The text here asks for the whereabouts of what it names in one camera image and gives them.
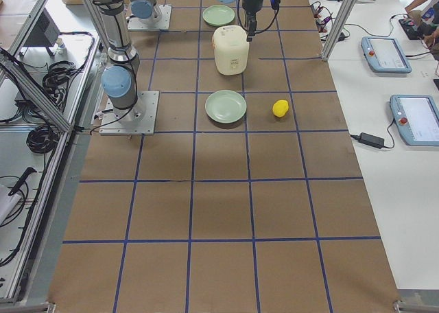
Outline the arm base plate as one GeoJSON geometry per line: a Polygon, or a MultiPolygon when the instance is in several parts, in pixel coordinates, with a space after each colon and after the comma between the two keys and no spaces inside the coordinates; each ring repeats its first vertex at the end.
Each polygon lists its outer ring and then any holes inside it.
{"type": "Polygon", "coordinates": [[[101,135],[153,135],[158,109],[159,92],[141,91],[138,93],[137,104],[123,118],[126,111],[114,108],[108,98],[106,108],[112,109],[103,116],[102,127],[98,128],[101,135]]]}
{"type": "Polygon", "coordinates": [[[132,3],[132,15],[128,20],[131,32],[167,31],[170,25],[172,6],[132,3]]]}

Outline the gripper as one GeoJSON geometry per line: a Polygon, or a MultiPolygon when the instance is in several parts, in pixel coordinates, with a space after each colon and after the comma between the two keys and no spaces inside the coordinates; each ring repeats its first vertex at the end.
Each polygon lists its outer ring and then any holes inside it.
{"type": "Polygon", "coordinates": [[[247,30],[247,41],[251,42],[257,30],[257,18],[249,16],[249,12],[258,12],[263,5],[263,0],[242,0],[243,9],[245,13],[245,29],[247,30]]]}

